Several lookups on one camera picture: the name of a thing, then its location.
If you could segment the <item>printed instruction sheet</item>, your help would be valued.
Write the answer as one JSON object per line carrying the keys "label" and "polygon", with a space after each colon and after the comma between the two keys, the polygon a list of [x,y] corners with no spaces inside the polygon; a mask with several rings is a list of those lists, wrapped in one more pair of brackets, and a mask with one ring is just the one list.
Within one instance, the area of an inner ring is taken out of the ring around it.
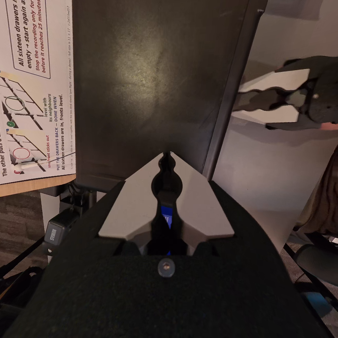
{"label": "printed instruction sheet", "polygon": [[0,1],[0,182],[75,174],[72,2]]}

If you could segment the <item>black office chair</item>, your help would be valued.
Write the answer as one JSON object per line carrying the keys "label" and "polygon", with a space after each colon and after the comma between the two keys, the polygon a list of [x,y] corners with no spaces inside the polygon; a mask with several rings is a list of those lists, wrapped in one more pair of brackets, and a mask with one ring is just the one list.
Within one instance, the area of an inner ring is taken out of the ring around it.
{"label": "black office chair", "polygon": [[292,231],[284,250],[306,273],[317,279],[338,286],[337,243],[319,232]]}

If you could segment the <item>black drawer cabinet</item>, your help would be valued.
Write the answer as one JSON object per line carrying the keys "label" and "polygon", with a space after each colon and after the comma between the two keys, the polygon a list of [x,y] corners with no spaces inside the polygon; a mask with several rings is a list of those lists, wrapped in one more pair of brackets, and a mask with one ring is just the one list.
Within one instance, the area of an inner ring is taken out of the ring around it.
{"label": "black drawer cabinet", "polygon": [[72,1],[76,181],[165,152],[210,180],[266,0]]}

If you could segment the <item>black power adapter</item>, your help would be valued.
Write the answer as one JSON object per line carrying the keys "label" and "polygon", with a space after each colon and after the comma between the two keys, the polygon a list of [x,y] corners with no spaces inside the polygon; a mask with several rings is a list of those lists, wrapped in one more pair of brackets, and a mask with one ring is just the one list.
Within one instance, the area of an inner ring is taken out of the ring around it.
{"label": "black power adapter", "polygon": [[42,243],[43,251],[47,256],[53,256],[79,218],[80,214],[76,210],[68,208],[49,220]]}

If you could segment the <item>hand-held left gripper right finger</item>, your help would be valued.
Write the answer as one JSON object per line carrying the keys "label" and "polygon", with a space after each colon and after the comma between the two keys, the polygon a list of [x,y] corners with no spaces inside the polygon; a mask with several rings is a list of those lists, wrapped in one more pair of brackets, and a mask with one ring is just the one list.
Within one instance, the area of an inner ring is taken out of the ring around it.
{"label": "hand-held left gripper right finger", "polygon": [[182,182],[176,209],[183,223],[181,239],[188,245],[188,256],[201,242],[233,237],[234,230],[206,177],[174,152],[170,155],[175,161],[173,170]]}

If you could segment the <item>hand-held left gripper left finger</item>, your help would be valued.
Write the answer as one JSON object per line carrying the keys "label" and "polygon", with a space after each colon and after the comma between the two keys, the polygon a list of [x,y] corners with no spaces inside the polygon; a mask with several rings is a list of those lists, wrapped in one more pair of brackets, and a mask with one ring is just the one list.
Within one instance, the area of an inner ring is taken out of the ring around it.
{"label": "hand-held left gripper left finger", "polygon": [[154,191],[154,179],[166,169],[168,154],[160,153],[125,180],[101,229],[100,238],[131,241],[150,251],[168,251],[168,224]]}

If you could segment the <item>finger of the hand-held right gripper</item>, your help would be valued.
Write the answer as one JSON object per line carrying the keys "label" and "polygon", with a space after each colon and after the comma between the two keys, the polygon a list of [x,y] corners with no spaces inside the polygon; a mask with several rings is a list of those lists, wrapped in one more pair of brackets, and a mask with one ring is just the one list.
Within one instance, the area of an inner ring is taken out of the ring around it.
{"label": "finger of the hand-held right gripper", "polygon": [[243,83],[238,90],[239,94],[248,92],[261,92],[270,89],[281,89],[283,91],[295,91],[309,77],[310,69],[298,69],[281,72],[269,72],[260,77]]}
{"label": "finger of the hand-held right gripper", "polygon": [[269,111],[262,109],[234,111],[232,116],[254,123],[293,123],[298,121],[299,112],[292,105],[283,105]]}

